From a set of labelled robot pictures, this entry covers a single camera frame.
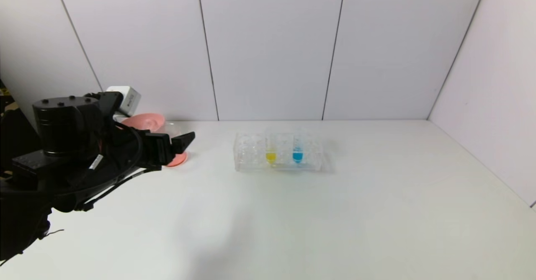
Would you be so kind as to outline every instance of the panel seam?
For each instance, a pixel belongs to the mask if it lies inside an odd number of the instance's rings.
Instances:
[[[65,1],[63,0],[60,0],[60,1],[62,2],[63,10],[65,11],[65,14],[67,14],[67,18],[69,19],[69,23],[71,24],[71,28],[75,33],[76,39],[78,40],[78,44],[80,45],[80,48],[82,49],[82,53],[84,53],[84,57],[86,57],[86,61],[88,62],[88,65],[90,65],[91,72],[93,73],[93,76],[95,77],[95,80],[97,81],[97,84],[99,85],[101,92],[103,92],[104,90],[102,89],[102,85],[99,81],[99,78],[97,77],[97,74],[95,73],[93,65],[90,62],[90,58],[88,57],[88,54],[86,53],[86,49],[84,49],[84,45],[82,45],[80,36],[78,36],[78,32],[76,31],[75,24],[72,22],[71,15],[69,14],[69,11],[67,10],[67,6],[65,5]]]
[[[477,14],[478,7],[480,6],[481,1],[482,0],[478,0],[478,2],[477,2],[477,6],[475,7],[475,9],[473,11],[473,15],[471,16],[471,20],[469,21],[469,26],[467,26],[467,30],[465,30],[464,37],[461,39],[461,43],[460,43],[460,46],[458,47],[458,51],[456,51],[456,55],[454,56],[454,60],[452,60],[450,68],[448,69],[448,72],[446,73],[445,79],[443,80],[443,84],[441,85],[441,88],[439,89],[439,92],[437,93],[437,96],[436,96],[436,99],[434,101],[434,104],[432,105],[432,107],[430,109],[430,112],[428,114],[428,117],[426,118],[427,120],[430,120],[430,116],[431,116],[432,112],[435,109],[435,106],[437,104],[437,100],[439,99],[439,97],[441,95],[441,92],[443,91],[443,88],[445,87],[446,81],[448,80],[448,76],[450,75],[450,72],[452,71],[452,68],[454,67],[454,63],[456,62],[456,59],[458,58],[458,54],[461,51],[461,47],[463,46],[463,44],[465,42],[465,38],[467,37],[467,32],[469,32],[469,28],[471,28],[471,25],[473,24],[474,16]]]
[[[448,134],[439,125],[437,125],[437,124],[435,124],[434,122],[431,122],[431,121],[427,121],[427,122],[430,122],[433,126],[435,126],[437,129],[442,131],[448,138],[452,139],[452,141],[454,141],[456,144],[458,144],[458,146],[460,146],[465,152],[467,152],[470,156],[472,156],[473,159],[475,159],[480,165],[484,166],[484,168],[486,170],[488,170],[494,177],[496,177],[496,179],[498,179],[499,182],[501,182],[505,187],[507,187],[507,189],[511,193],[513,193],[517,198],[519,198],[519,200],[521,200],[521,202],[523,202],[524,204],[528,205],[528,202],[526,202],[510,185],[508,185],[501,177],[499,177],[499,175],[497,173],[495,173],[493,170],[490,169],[490,167],[488,167],[486,164],[484,164],[484,162],[482,162],[479,158],[477,158],[477,156],[473,152],[471,152],[467,147],[465,147],[465,145],[462,145],[457,139],[454,139],[453,136]]]
[[[337,46],[337,35],[339,34],[340,15],[343,11],[343,1],[340,0],[339,19],[337,20],[337,30],[335,31],[335,41],[333,42],[333,52],[331,53],[330,72],[327,76],[326,97],[324,98],[324,109],[322,110],[322,120],[324,120],[324,114],[326,112],[327,92],[330,89],[331,70],[333,69],[333,57],[335,57],[335,46]]]
[[[214,86],[214,76],[212,74],[212,63],[210,61],[209,41],[206,38],[205,16],[203,15],[203,4],[201,4],[201,0],[199,0],[199,9],[201,10],[201,21],[203,23],[203,33],[205,34],[206,55],[209,59],[210,80],[212,82],[212,92],[214,93],[214,105],[216,105],[216,117],[218,118],[218,121],[220,121],[220,114],[218,112],[218,101],[216,100],[216,87]]]

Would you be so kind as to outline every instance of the clear plastic container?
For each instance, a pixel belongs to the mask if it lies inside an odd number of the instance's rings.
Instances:
[[[313,135],[296,133],[236,134],[236,171],[309,170],[322,168],[322,145]]]

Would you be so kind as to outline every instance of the pink dish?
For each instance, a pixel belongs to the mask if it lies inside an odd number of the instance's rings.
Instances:
[[[176,154],[175,158],[167,164],[168,167],[175,167],[178,166],[184,162],[186,162],[186,159],[188,158],[188,154],[186,152],[183,152],[182,154]]]
[[[148,113],[126,118],[121,123],[125,124],[126,126],[134,127],[136,129],[149,129],[151,133],[154,133],[164,125],[165,121],[166,119],[161,114]]]

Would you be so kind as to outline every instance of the yellow liquid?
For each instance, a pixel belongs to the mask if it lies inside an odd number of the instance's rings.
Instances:
[[[277,154],[275,152],[267,152],[266,153],[266,160],[270,164],[273,164],[276,161],[276,158],[277,158]]]

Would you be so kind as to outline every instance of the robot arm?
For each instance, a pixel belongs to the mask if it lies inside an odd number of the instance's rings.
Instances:
[[[195,138],[192,132],[170,139],[115,122],[122,105],[117,91],[33,104],[43,149],[13,158],[12,177],[0,181],[0,260],[44,238],[52,208],[88,211],[129,179],[161,170]]]

